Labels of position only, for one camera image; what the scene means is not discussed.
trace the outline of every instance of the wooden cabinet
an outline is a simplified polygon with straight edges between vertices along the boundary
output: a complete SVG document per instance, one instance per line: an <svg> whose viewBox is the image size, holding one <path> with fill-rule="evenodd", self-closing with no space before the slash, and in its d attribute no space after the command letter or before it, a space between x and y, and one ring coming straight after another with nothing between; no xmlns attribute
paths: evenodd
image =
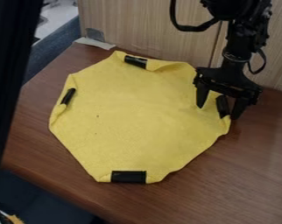
<svg viewBox="0 0 282 224"><path fill-rule="evenodd" d="M194 67L219 65L225 46L226 23L205 32L177 31L169 17L169 0L80 0L82 35L86 28L103 32L105 41L133 52L163 60L183 60ZM273 1L271 38L264 49L267 68L258 75L246 74L260 85L282 90L282 0ZM211 18L199 0L179 0L181 24L198 25ZM254 56L252 66L261 60Z"/></svg>

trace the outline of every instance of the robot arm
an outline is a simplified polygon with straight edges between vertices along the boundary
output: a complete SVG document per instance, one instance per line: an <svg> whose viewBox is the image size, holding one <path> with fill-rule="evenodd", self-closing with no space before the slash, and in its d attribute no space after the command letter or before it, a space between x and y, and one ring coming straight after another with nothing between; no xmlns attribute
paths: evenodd
<svg viewBox="0 0 282 224"><path fill-rule="evenodd" d="M173 25L183 32L203 32L219 21L229 21L227 40L221 67L197 67L194 85L197 87L197 106L202 108L209 90L236 98L231 118L237 119L250 105L255 105L262 88L243 74L248 64L252 74L260 73L266 65L262 47L266 45L271 17L271 0L201 0L214 17L199 26L180 25L176 21L176 0L171 1L170 15ZM252 71L251 55L258 53L264 64Z"/></svg>

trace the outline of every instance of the yellow cloth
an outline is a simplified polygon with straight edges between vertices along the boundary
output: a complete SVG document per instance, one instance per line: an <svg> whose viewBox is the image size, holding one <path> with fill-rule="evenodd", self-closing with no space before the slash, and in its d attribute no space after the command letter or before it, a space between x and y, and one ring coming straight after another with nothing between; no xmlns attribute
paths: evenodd
<svg viewBox="0 0 282 224"><path fill-rule="evenodd" d="M161 181L229 131L211 92L195 105L194 69L156 59L146 69L124 62L124 52L70 74L49 128L96 181L112 171L146 171L146 183ZM76 92L60 104L69 88Z"/></svg>

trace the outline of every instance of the table surface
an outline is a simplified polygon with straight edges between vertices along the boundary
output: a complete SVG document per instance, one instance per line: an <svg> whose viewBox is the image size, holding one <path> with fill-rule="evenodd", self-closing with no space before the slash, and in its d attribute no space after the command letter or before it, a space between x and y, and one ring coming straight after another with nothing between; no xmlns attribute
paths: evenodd
<svg viewBox="0 0 282 224"><path fill-rule="evenodd" d="M74 44L26 83L3 168L111 223L282 223L282 93L265 90L208 150L153 185L90 177L48 130L67 76L113 50Z"/></svg>

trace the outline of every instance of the black cable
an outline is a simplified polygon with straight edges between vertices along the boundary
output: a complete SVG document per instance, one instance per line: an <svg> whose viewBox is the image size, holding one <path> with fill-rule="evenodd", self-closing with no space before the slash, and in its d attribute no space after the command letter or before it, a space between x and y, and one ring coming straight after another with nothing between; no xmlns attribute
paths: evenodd
<svg viewBox="0 0 282 224"><path fill-rule="evenodd" d="M173 22L173 25L182 32L204 32L211 25L214 25L219 22L219 19L212 18L211 20L199 25L199 26L191 26L191 25L182 25L178 24L176 20L176 0L171 0L170 2L170 19Z"/></svg>
<svg viewBox="0 0 282 224"><path fill-rule="evenodd" d="M250 71L251 74L259 74L259 73L261 73L261 72L265 69L265 67L266 67L266 65L267 65L267 57L266 57L266 55L264 54L263 50L262 50L262 49L258 49L257 52L258 52L258 54L261 56L261 58L264 60L264 64L263 64L257 71L252 71L251 63L250 63L250 62L247 62L247 64L248 64L248 69L249 69L249 71Z"/></svg>

